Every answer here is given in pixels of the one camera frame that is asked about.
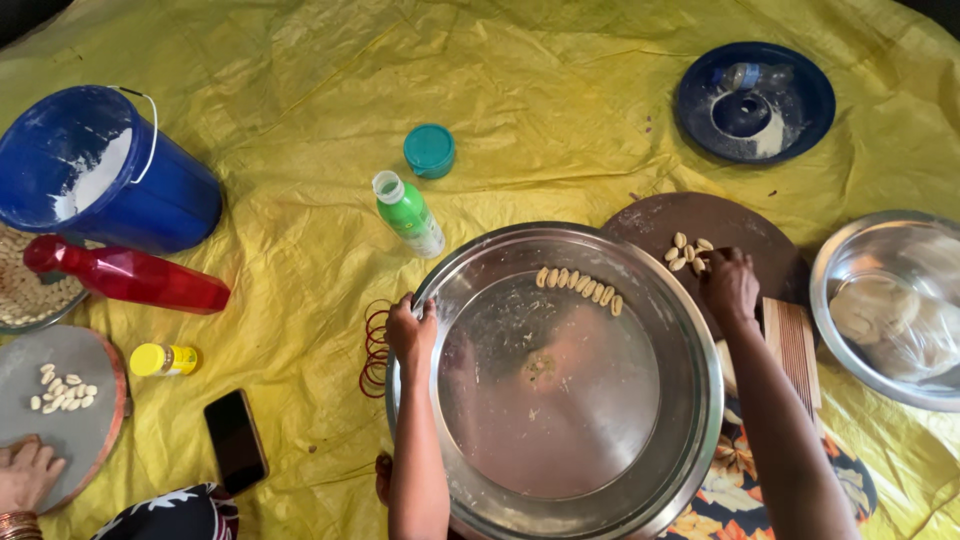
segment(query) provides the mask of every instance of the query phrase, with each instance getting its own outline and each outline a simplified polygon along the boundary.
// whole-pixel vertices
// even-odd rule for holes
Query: bucket handle
[[[140,184],[140,181],[143,180],[144,175],[147,174],[147,171],[150,170],[150,164],[154,162],[154,151],[156,150],[156,134],[159,129],[156,127],[156,103],[154,103],[154,98],[148,96],[147,94],[141,94],[136,90],[131,90],[129,88],[124,88],[122,86],[113,86],[108,85],[107,88],[113,88],[116,90],[123,90],[125,92],[131,93],[136,96],[145,97],[150,100],[150,106],[154,108],[154,143],[150,145],[150,157],[147,158],[147,165],[143,167],[143,171],[140,172],[140,176],[136,180],[132,181],[131,184]]]

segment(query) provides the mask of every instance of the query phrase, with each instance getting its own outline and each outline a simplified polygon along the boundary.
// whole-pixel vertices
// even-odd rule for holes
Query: yellow spice jar
[[[140,377],[189,375],[197,367],[197,351],[190,347],[144,343],[130,355],[130,370]]]

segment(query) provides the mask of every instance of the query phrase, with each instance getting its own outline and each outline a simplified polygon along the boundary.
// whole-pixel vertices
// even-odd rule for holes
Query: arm
[[[392,540],[440,540],[446,538],[450,494],[429,391],[437,308],[428,300],[418,321],[410,311],[412,299],[407,293],[387,318],[387,343],[400,364],[388,530]]]
[[[36,507],[47,497],[66,461],[29,435],[11,448],[0,448],[0,537],[42,540]]]
[[[701,294],[730,347],[737,393],[763,501],[779,540],[858,539],[820,438],[754,317],[754,262],[736,248],[707,254]]]

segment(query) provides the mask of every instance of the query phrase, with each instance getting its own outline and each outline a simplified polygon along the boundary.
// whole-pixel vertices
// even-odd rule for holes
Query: red plastic bottle
[[[59,270],[87,290],[115,300],[208,315],[223,310],[230,289],[217,278],[129,248],[87,250],[59,234],[34,238],[23,263],[38,274]]]

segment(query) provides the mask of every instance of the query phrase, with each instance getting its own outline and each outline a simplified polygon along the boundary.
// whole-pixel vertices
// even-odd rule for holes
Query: plastic water bottle
[[[217,278],[130,248],[87,250],[59,234],[34,238],[23,250],[34,272],[76,276],[90,292],[114,300],[208,315],[223,310],[230,289]]]
[[[790,81],[793,81],[793,66],[787,63],[767,65],[742,61],[727,71],[717,68],[713,74],[713,83],[731,92],[751,89],[783,92]]]
[[[373,193],[380,217],[419,258],[434,258],[444,251],[446,238],[423,196],[393,171],[373,177]]]

